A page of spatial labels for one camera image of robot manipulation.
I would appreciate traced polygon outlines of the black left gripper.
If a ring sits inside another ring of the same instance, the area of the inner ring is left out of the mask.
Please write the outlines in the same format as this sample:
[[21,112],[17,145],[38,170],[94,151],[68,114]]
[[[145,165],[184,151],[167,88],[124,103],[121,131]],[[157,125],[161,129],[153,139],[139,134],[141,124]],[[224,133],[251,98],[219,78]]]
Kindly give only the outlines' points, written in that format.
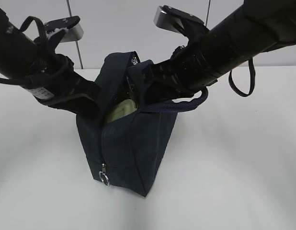
[[98,96],[101,88],[76,72],[55,78],[45,89],[54,96],[48,100],[38,99],[42,105],[66,110],[86,118],[95,118],[100,112]]

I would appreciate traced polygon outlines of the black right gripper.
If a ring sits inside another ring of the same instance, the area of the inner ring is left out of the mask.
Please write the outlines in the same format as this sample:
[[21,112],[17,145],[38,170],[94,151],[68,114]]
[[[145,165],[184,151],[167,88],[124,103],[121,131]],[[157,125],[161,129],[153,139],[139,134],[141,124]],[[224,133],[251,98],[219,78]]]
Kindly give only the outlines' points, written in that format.
[[147,105],[191,98],[201,90],[201,87],[193,86],[195,71],[186,62],[163,61],[148,65],[142,73],[147,85],[144,93]]

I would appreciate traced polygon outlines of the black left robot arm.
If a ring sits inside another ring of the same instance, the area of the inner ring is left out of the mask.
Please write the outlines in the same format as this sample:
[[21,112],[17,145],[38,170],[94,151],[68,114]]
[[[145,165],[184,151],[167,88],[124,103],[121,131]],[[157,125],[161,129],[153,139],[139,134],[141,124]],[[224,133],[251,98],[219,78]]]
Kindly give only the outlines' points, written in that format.
[[0,8],[0,84],[22,87],[44,106],[95,118],[100,87],[77,74],[69,57],[56,53],[60,43],[82,36],[77,15],[47,23],[28,16],[17,28]]

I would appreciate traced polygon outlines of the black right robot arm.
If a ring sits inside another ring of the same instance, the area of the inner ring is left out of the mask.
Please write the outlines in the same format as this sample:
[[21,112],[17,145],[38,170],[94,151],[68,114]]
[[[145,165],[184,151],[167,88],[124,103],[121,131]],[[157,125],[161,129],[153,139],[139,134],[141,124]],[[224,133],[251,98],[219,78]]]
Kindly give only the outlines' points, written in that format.
[[296,45],[296,0],[246,0],[212,29],[164,5],[154,24],[182,34],[188,44],[143,70],[146,104],[192,97],[256,55]]

